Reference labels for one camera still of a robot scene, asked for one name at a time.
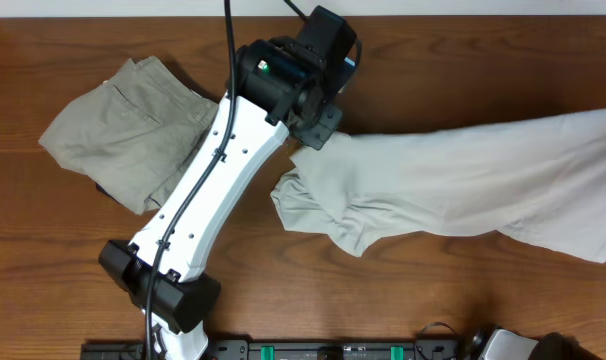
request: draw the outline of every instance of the white wall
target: white wall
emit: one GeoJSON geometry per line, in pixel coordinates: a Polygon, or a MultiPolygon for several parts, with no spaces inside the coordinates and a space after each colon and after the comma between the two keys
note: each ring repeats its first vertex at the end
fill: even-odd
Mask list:
{"type": "MultiPolygon", "coordinates": [[[[309,13],[323,5],[340,15],[606,14],[606,0],[294,0],[309,13]]],[[[292,15],[281,0],[232,0],[235,16],[292,15]]],[[[0,17],[214,16],[222,0],[0,0],[0,17]]]]}

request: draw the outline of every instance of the white fabric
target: white fabric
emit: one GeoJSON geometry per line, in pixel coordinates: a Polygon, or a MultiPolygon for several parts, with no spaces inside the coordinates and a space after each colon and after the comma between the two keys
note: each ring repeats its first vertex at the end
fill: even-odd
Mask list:
{"type": "Polygon", "coordinates": [[[292,156],[272,199],[286,230],[360,256],[416,231],[492,230],[606,261],[606,109],[417,135],[336,133],[292,156]]]}

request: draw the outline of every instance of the wood grain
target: wood grain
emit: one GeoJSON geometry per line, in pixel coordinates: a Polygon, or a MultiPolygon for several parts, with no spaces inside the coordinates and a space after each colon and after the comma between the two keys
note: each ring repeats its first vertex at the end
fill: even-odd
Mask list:
{"type": "MultiPolygon", "coordinates": [[[[349,132],[427,132],[606,107],[606,17],[350,22],[365,50],[340,100],[349,132]]],[[[234,25],[237,45],[300,27],[294,18],[234,25]]],[[[60,169],[37,139],[129,57],[156,55],[219,98],[224,36],[220,18],[0,20],[0,359],[73,359],[88,340],[142,337],[142,315],[97,256],[149,215],[60,169]]],[[[268,194],[292,166],[288,151],[261,169],[214,246],[207,271],[223,293],[211,333],[411,338],[432,321],[461,331],[496,322],[527,336],[576,336],[606,359],[606,264],[496,233],[409,234],[353,258],[326,236],[283,231],[268,194]]]]}

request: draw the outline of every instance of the green strip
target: green strip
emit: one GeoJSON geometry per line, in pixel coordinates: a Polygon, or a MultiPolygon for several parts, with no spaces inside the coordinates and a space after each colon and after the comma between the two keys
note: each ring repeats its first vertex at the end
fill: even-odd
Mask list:
{"type": "Polygon", "coordinates": [[[392,353],[391,360],[403,360],[403,347],[392,346],[390,352],[392,353]]]}
{"type": "Polygon", "coordinates": [[[261,360],[274,360],[274,347],[263,346],[261,347],[261,360]]]}

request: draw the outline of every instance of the gray cloth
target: gray cloth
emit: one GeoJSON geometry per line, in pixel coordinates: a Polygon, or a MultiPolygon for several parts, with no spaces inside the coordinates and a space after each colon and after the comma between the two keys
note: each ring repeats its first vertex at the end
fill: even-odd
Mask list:
{"type": "Polygon", "coordinates": [[[179,82],[156,57],[128,60],[72,101],[39,143],[136,214],[162,206],[196,155],[218,106],[179,82]]]}
{"type": "Polygon", "coordinates": [[[606,261],[606,109],[416,135],[334,134],[292,156],[272,199],[286,230],[360,256],[427,231],[606,261]]]}

